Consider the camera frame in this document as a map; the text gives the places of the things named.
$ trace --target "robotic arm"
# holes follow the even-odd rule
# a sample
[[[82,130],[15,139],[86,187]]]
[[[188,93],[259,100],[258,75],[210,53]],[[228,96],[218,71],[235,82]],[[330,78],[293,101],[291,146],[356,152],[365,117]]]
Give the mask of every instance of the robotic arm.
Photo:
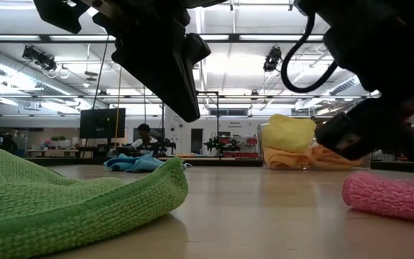
[[[190,23],[186,9],[223,1],[34,0],[34,4],[42,20],[71,33],[81,30],[80,15],[89,7],[97,9],[93,21],[116,38],[116,52],[111,56],[114,62],[185,121],[193,122],[200,117],[193,66],[211,51],[199,35],[185,35],[185,26]]]
[[[196,34],[185,35],[186,9],[225,0],[34,0],[41,18],[72,33],[81,30],[78,18],[90,6],[93,17],[116,38],[115,62],[122,65],[185,121],[199,118],[193,65],[210,54]],[[414,132],[404,121],[414,114],[414,1],[295,0],[308,17],[305,34],[282,62],[282,81],[291,91],[316,90],[337,66],[358,75],[366,99],[339,114],[316,133],[317,141],[348,159],[376,149],[399,146],[414,161]],[[288,80],[292,55],[307,40],[318,14],[330,25],[323,41],[334,62],[308,88]],[[155,67],[156,60],[163,67]]]

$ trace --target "blue towel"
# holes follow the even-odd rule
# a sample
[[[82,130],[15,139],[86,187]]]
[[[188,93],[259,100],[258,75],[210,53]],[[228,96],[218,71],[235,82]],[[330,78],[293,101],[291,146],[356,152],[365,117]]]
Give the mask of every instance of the blue towel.
[[[164,162],[152,157],[148,152],[139,158],[128,157],[125,154],[119,155],[106,161],[103,165],[112,171],[126,171],[132,173],[152,172]]]

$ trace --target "table surface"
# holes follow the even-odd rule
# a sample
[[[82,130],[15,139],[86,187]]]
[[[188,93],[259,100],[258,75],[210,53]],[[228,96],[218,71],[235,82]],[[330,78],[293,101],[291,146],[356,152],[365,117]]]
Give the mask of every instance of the table surface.
[[[81,179],[146,174],[99,165],[53,167]],[[375,171],[390,178],[414,173]],[[57,258],[414,258],[414,222],[357,212],[341,200],[350,172],[282,172],[194,167],[189,194],[170,214],[110,240]]]

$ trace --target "ductwork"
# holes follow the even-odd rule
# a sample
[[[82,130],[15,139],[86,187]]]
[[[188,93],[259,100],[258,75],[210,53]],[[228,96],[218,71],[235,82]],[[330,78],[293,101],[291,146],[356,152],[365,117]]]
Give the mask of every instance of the ductwork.
[[[359,78],[357,78],[357,76],[352,76],[351,78],[343,81],[343,83],[340,83],[339,85],[337,85],[333,88],[330,88],[329,90],[327,90],[325,93],[323,93],[321,95],[335,96],[335,95],[341,93],[342,91],[345,91],[345,90],[351,88],[352,86],[356,86],[358,84],[360,84]],[[295,104],[295,110],[310,108],[310,107],[320,103],[323,100],[324,100],[323,98],[311,98],[311,99],[305,99],[305,100],[302,100],[302,101],[297,101],[296,104]]]
[[[0,53],[0,71],[4,71],[4,66],[15,71],[18,71],[23,67],[21,63],[11,58],[8,58],[7,56],[2,55]],[[20,75],[20,77],[23,79],[21,82],[33,83],[37,85],[43,84],[44,87],[41,87],[41,89],[43,90],[36,90],[37,94],[39,95],[46,94],[47,92],[49,92],[49,94],[56,93],[58,95],[84,95],[83,92],[78,91],[70,86],[67,86],[64,83],[56,81],[55,79],[48,78],[43,73],[37,72],[34,69],[29,68],[28,66],[22,68],[17,75]],[[93,100],[91,99],[84,99],[81,101],[88,102],[90,105],[92,105],[93,103]],[[98,100],[96,102],[96,108],[108,108],[108,105]]]

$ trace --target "orange cloth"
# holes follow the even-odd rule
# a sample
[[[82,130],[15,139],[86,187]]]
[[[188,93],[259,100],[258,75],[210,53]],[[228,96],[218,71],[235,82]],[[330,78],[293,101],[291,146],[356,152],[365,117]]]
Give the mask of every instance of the orange cloth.
[[[271,169],[292,169],[309,165],[311,149],[308,148],[304,154],[298,154],[264,147],[263,155],[266,164]]]
[[[313,169],[352,170],[362,160],[350,161],[321,145],[308,148],[304,154],[289,153],[270,147],[263,147],[266,164],[271,169],[285,170],[310,166]]]
[[[362,159],[350,161],[322,145],[316,145],[312,148],[309,163],[315,169],[352,170],[354,166],[360,166],[362,164]]]

